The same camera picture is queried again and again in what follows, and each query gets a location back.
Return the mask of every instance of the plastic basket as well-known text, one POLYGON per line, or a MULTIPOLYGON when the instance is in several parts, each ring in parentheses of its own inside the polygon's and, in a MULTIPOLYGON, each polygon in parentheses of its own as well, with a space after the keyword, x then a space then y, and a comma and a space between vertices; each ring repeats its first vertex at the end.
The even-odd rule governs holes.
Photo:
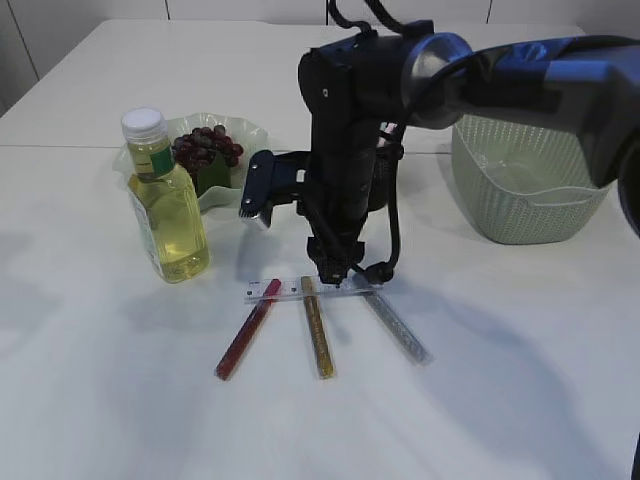
POLYGON ((452 167, 478 227, 511 245, 572 237, 609 189, 591 183, 574 135, 475 116, 453 129, 452 167))

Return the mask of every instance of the red glitter tube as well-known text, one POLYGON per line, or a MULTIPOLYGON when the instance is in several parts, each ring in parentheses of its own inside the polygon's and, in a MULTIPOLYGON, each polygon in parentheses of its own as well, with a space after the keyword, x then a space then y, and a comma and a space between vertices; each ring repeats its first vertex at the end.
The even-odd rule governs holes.
MULTIPOLYGON (((264 291, 264 295, 276 295, 280 291, 281 285, 282 282, 277 278, 274 278, 264 291)), ((255 307, 253 307, 253 310, 251 310, 251 313, 245 320, 244 325, 240 328, 236 338, 233 339, 233 342, 231 342, 231 345, 229 345, 229 348, 222 357, 222 360, 220 360, 220 363, 218 363, 218 366, 216 367, 216 375, 218 378, 221 380, 227 380, 231 376, 233 370, 236 368, 236 365, 249 346, 249 343, 251 343, 251 339, 258 330, 258 327, 267 316, 267 312, 273 302, 275 302, 275 299, 265 299, 261 300, 255 307)))

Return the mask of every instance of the ruler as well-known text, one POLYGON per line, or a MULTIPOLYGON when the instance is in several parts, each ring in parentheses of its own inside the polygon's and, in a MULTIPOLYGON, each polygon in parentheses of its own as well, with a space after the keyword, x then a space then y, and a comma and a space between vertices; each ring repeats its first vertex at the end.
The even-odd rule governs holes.
POLYGON ((304 291, 300 283, 300 278, 280 279, 282 286, 280 292, 277 295, 269 295, 265 293, 267 287, 271 283, 272 279, 259 280, 255 282, 249 282, 247 284, 247 290, 245 291, 244 299, 247 303, 259 302, 261 300, 269 300, 277 298, 278 301, 283 300, 300 300, 304 297, 347 297, 350 295, 359 295, 365 292, 378 291, 381 286, 373 286, 366 283, 356 284, 352 278, 346 278, 340 285, 326 285, 320 282, 320 278, 315 276, 311 277, 315 291, 309 293, 304 291))

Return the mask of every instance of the green leaf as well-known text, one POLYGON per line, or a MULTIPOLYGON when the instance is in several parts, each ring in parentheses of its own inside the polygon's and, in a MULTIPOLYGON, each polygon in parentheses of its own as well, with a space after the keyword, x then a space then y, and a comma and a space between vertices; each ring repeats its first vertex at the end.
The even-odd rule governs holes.
POLYGON ((231 188, 231 174, 221 153, 216 155, 211 165, 198 170, 198 190, 196 193, 200 196, 215 186, 231 188))

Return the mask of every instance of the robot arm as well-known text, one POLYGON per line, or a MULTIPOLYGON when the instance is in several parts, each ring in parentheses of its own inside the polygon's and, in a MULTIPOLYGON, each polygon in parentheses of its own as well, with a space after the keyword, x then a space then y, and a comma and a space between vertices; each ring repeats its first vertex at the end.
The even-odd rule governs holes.
POLYGON ((434 33, 433 22, 401 25, 377 0, 365 1, 398 34, 383 37, 366 22, 348 22, 330 2, 339 25, 361 31, 302 57, 311 151, 257 153, 242 218, 268 227, 275 205, 297 201, 323 282, 340 283, 350 269, 388 281, 400 254, 395 181, 404 131, 446 128, 470 113, 574 133, 594 184, 619 179, 623 209, 640 235, 640 42, 578 37, 473 52, 458 35, 434 33), (377 149, 382 122, 398 126, 377 149), (392 254, 365 271, 357 265, 364 256, 358 236, 368 212, 387 203, 392 254))

